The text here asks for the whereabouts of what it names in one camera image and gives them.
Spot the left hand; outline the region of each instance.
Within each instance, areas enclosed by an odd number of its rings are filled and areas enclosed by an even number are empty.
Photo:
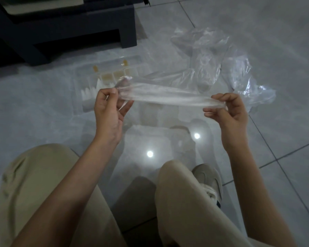
[[[134,101],[130,100],[122,107],[124,102],[124,100],[118,99],[116,88],[101,89],[95,101],[95,139],[99,139],[114,148],[121,140],[124,117]]]

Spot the floor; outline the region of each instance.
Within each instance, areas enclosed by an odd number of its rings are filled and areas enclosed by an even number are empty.
[[[182,70],[189,59],[170,42],[174,31],[219,28],[248,52],[258,82],[277,91],[274,103],[250,113],[249,143],[298,245],[309,246],[309,0],[150,2],[136,5],[136,47],[98,46],[66,53],[46,66],[0,68],[0,177],[10,161],[36,145],[62,143],[79,154],[86,149],[95,117],[73,115],[77,66],[140,55],[153,71]],[[159,168],[173,158],[190,169],[201,163],[218,168],[225,184],[222,210],[246,234],[220,129],[201,109],[136,102],[124,132],[99,186],[130,246],[160,244],[152,231],[153,194]]]

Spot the sneaker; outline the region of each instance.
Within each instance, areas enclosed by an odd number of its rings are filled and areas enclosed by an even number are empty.
[[[192,173],[212,199],[213,203],[221,208],[223,189],[218,171],[207,164],[201,164],[196,166],[192,170]]]

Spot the clear plastic container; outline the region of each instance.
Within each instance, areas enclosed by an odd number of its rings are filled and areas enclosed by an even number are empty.
[[[143,77],[150,73],[148,64],[140,56],[120,57],[76,68],[75,93],[72,97],[74,114],[92,111],[98,91],[114,87],[122,76]]]

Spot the beige pants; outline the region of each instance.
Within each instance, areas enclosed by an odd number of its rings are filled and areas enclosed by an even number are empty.
[[[0,187],[0,247],[11,245],[77,160],[78,156],[69,148],[49,144],[26,151],[9,165]],[[164,245],[263,245],[245,238],[179,161],[169,161],[161,168],[155,201]],[[71,246],[126,246],[98,186],[87,203]]]

